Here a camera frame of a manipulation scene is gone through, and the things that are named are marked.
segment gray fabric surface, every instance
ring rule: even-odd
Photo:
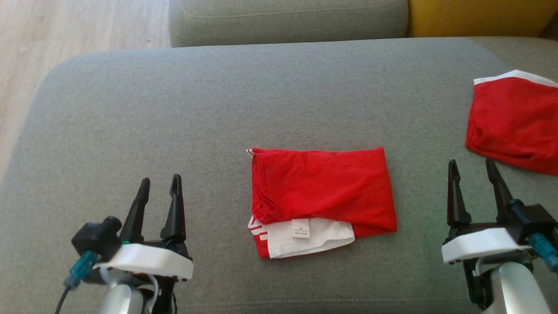
[[[558,43],[540,46],[553,59],[539,66],[554,64]],[[38,91],[0,185],[0,312],[54,310],[77,258],[70,238],[85,222],[124,219],[143,177],[151,178],[143,234],[156,238],[172,174],[180,173],[195,262],[194,278],[176,290],[180,313],[476,313],[461,266],[442,262],[447,165],[458,162],[474,221],[493,221],[484,160],[464,147],[466,122],[473,79],[513,68],[465,38],[71,59]],[[246,228],[251,159],[244,150],[252,146],[383,146],[399,232],[260,260]],[[558,217],[557,177],[499,167],[514,196]],[[535,267],[558,311],[549,297],[556,277],[538,261]],[[106,290],[82,285],[64,313],[96,312]]]
[[[405,37],[406,0],[171,0],[173,47]]]
[[[526,37],[469,37],[511,68],[533,72],[558,82],[558,42]]]

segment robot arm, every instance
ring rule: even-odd
[[[514,199],[498,168],[486,160],[496,198],[496,222],[471,223],[459,187],[455,160],[448,170],[448,238],[444,262],[462,263],[469,300],[485,313],[550,313],[533,275],[532,259],[542,257],[556,272],[556,221],[539,204]]]
[[[172,178],[172,201],[161,240],[144,241],[141,234],[149,189],[145,178],[124,225],[116,217],[107,217],[102,223],[86,223],[75,234],[72,244],[82,257],[65,281],[56,313],[67,291],[75,290],[81,280],[110,286],[99,313],[176,313],[175,283],[191,279],[194,269],[185,245],[182,181],[178,174]],[[146,284],[153,289],[140,288]]]

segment stitching seam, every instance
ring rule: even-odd
[[[179,9],[185,16],[189,16],[193,20],[212,20],[212,21],[220,21],[220,20],[252,20],[257,18],[272,18],[278,16],[296,16],[296,15],[316,15],[316,14],[327,14],[327,13],[347,13],[351,11],[375,11],[387,6],[390,6],[395,3],[396,0],[393,0],[390,3],[386,3],[379,7],[367,7],[367,8],[349,8],[349,7],[342,7],[342,8],[327,8],[327,9],[309,9],[309,10],[297,10],[297,11],[286,11],[286,12],[271,12],[271,13],[252,13],[252,14],[242,14],[242,15],[228,15],[228,16],[197,16],[193,14],[187,13],[184,9],[184,3],[179,3]]]

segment yellow cushion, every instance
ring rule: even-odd
[[[410,0],[411,37],[535,37],[558,11],[558,0]]]

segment red cloth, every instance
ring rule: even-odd
[[[355,237],[397,231],[383,148],[252,152],[252,214],[261,223],[320,217],[350,222]]]
[[[248,229],[250,229],[250,232],[252,232],[252,235],[254,236],[259,258],[270,258],[270,251],[267,249],[267,229],[265,226],[252,216],[250,217],[250,222],[248,223]]]
[[[465,146],[477,154],[558,175],[558,85],[512,71],[475,80]]]

